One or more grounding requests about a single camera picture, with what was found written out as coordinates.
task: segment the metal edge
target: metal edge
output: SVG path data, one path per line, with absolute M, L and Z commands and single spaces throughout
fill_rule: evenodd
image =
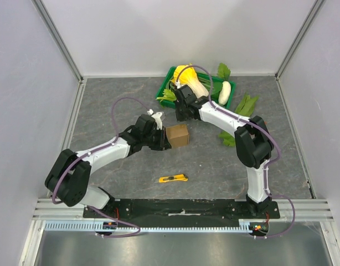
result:
M 70 117 L 69 117 L 68 126 L 66 128 L 64 140 L 63 140 L 63 143 L 62 143 L 62 146 L 61 146 L 61 150 L 65 150 L 65 149 L 69 148 L 70 143 L 71 143 L 71 139 L 73 138 L 76 119 L 78 118 L 80 105 L 81 105 L 81 102 L 83 100 L 86 82 L 87 82 L 87 79 L 83 79 L 82 81 L 79 82 L 78 89 L 77 89 L 76 95 L 75 95 L 73 108 L 71 110 L 71 114 L 70 114 Z M 47 190 L 47 195 L 46 195 L 47 198 L 49 198 L 51 195 L 52 195 L 52 193 L 49 190 Z
M 340 241 L 335 222 L 320 222 L 325 243 L 334 266 L 340 266 Z
M 32 221 L 28 237 L 20 257 L 19 266 L 34 265 L 42 240 L 45 221 Z
M 309 170 L 308 166 L 305 164 L 305 156 L 304 156 L 304 153 L 302 151 L 302 145 L 301 145 L 301 143 L 299 141 L 298 132 L 296 130 L 296 126 L 295 126 L 295 124 L 294 124 L 294 122 L 292 120 L 289 107 L 288 107 L 287 102 L 285 100 L 285 94 L 284 94 L 284 92 L 282 90 L 282 85 L 280 83 L 280 79 L 276 79 L 276 82 L 277 82 L 277 86 L 279 87 L 279 92 L 280 92 L 280 95 L 281 95 L 283 106 L 284 106 L 285 111 L 286 111 L 288 123 L 289 123 L 291 131 L 292 131 L 294 143 L 296 144 L 296 147 L 297 147 L 299 160 L 301 161 L 301 165 L 302 165 L 302 168 L 303 168 L 303 172 L 304 172 L 305 178 L 306 178 L 306 180 L 308 182 L 308 186 L 309 186 L 309 190 L 310 190 L 311 196 L 312 196 L 312 198 L 316 198 L 316 194 L 314 192 L 313 185 L 312 185 L 312 182 L 311 182 L 311 179 L 310 179 L 310 176 L 311 176 L 310 175 L 310 170 Z
M 333 221 L 329 205 L 325 199 L 293 199 L 296 221 Z M 288 222 L 292 218 L 292 208 L 285 199 L 278 199 L 281 218 L 275 222 Z M 77 204 L 69 208 L 65 204 L 54 205 L 51 199 L 38 199 L 33 215 L 34 220 L 78 220 L 97 221 L 100 219 L 83 218 L 84 206 Z M 241 219 L 243 222 L 260 222 L 255 219 Z
M 46 221 L 45 231 L 77 231 L 77 232 L 135 232 L 137 228 L 123 227 L 118 225 L 116 229 L 104 229 L 105 222 L 110 220 L 98 219 L 95 221 Z M 237 227 L 141 227 L 143 233 L 251 233 L 249 222 L 239 222 Z
M 114 75 L 84 75 L 84 79 L 108 79 L 108 78 L 163 78 L 167 75 L 167 72 L 159 72 L 159 73 L 147 73 L 147 74 L 138 74 L 138 73 L 129 73 L 129 74 L 114 74 Z M 232 71 L 230 76 L 275 76 L 274 72 L 235 72 Z
M 40 16 L 42 17 L 45 25 L 47 26 L 52 38 L 56 42 L 59 50 L 61 51 L 62 55 L 66 59 L 69 64 L 71 71 L 74 73 L 77 80 L 82 80 L 83 76 L 80 73 L 78 67 L 76 66 L 70 52 L 68 51 L 61 35 L 59 34 L 51 16 L 49 15 L 46 6 L 44 5 L 42 0 L 32 0 L 33 4 L 35 5 L 37 11 L 39 12 Z
M 291 44 L 286 56 L 284 57 L 280 67 L 277 70 L 276 77 L 280 78 L 285 71 L 288 63 L 292 59 L 293 55 L 296 53 L 297 48 L 299 47 L 300 43 L 302 42 L 304 36 L 306 35 L 309 27 L 311 26 L 313 20 L 315 19 L 317 13 L 321 9 L 322 5 L 324 4 L 325 0 L 316 0 L 310 9 L 306 19 L 303 22 L 303 25 L 299 29 L 293 43 Z

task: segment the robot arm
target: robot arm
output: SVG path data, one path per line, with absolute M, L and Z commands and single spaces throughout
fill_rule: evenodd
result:
M 262 118 L 256 116 L 252 119 L 249 117 L 233 114 L 234 119 L 219 111 L 221 106 L 214 104 L 215 107 L 208 101 L 207 97 L 197 97 L 193 94 L 190 87 L 187 85 L 175 91 L 177 101 L 176 116 L 179 121 L 188 119 L 197 119 L 211 123 L 220 129 L 228 132 L 235 137 L 236 154 L 239 160 L 246 166 L 248 173 L 248 194 L 247 200 L 251 201 L 256 208 L 264 206 L 263 202 L 270 200 L 265 191 L 264 182 L 264 165 L 271 157 L 273 144 L 259 130 L 252 128 L 241 120 L 246 120 L 259 125 L 268 132 L 265 122 Z
M 264 187 L 264 165 L 271 157 L 271 151 L 274 148 L 272 143 L 259 130 L 220 112 L 219 109 L 222 107 L 219 105 L 213 107 L 207 97 L 197 99 L 190 87 L 185 85 L 177 89 L 175 94 L 178 121 L 202 120 L 235 137 L 237 156 L 246 166 L 248 173 L 249 189 L 246 199 L 254 212 L 264 209 L 270 201 Z M 240 118 L 255 123 L 268 132 L 260 117 Z M 73 161 L 87 154 L 64 178 L 57 196 L 69 207 L 82 203 L 102 209 L 112 199 L 112 196 L 101 188 L 89 186 L 90 175 L 112 161 L 126 158 L 140 151 L 143 146 L 148 146 L 152 150 L 171 148 L 162 126 L 161 113 L 148 112 L 148 115 L 141 115 L 136 124 L 120 133 L 117 139 L 112 139 L 100 146 L 79 152 L 72 152 L 69 149 L 62 151 L 45 185 L 50 191 L 54 191 L 65 169 Z
M 91 149 L 78 152 L 69 149 L 62 151 L 45 180 L 45 186 L 54 191 L 67 167 L 83 157 L 67 173 L 58 188 L 57 196 L 69 207 L 81 203 L 102 209 L 112 196 L 99 187 L 89 186 L 90 175 L 110 162 L 131 156 L 144 146 L 159 151 L 170 149 L 161 115 L 161 112 L 153 114 L 149 111 L 147 115 L 141 115 L 135 125 L 129 126 L 117 138 Z

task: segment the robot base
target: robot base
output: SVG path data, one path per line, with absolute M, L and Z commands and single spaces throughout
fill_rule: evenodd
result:
M 115 199 L 101 211 L 140 227 L 236 227 L 239 219 L 265 220 L 266 213 L 280 218 L 271 200 L 257 212 L 251 202 L 235 199 Z M 91 209 L 84 209 L 83 217 L 104 219 Z

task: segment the white panel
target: white panel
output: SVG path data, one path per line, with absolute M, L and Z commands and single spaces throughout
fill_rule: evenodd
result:
M 278 70 L 314 0 L 44 0 L 84 75 Z
M 326 1 L 282 77 L 313 188 L 340 230 L 340 0 Z
M 0 1 L 0 265 L 18 265 L 78 82 L 31 1 Z

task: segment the gray speckled surface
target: gray speckled surface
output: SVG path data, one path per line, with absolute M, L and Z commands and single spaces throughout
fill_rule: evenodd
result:
M 269 170 L 273 194 L 292 198 L 310 198 L 289 122 L 274 77 L 232 77 L 236 91 L 231 104 L 234 110 L 247 91 L 259 95 L 254 115 L 260 115 L 282 149 L 282 160 Z M 141 99 L 154 111 L 164 111 L 165 126 L 178 124 L 173 109 L 163 109 L 154 96 L 163 78 L 88 79 L 76 122 L 71 149 L 84 150 L 114 137 L 110 122 L 112 103 L 119 97 Z M 136 122 L 145 109 L 132 100 L 116 107 L 120 130 Z M 201 121 L 187 121 L 190 142 L 186 147 L 151 151 L 144 147 L 126 159 L 99 169 L 90 183 L 122 198 L 244 198 L 248 189 L 246 169 L 236 156 L 235 148 L 222 145 L 220 129 Z M 188 182 L 157 183 L 162 176 L 185 173 Z

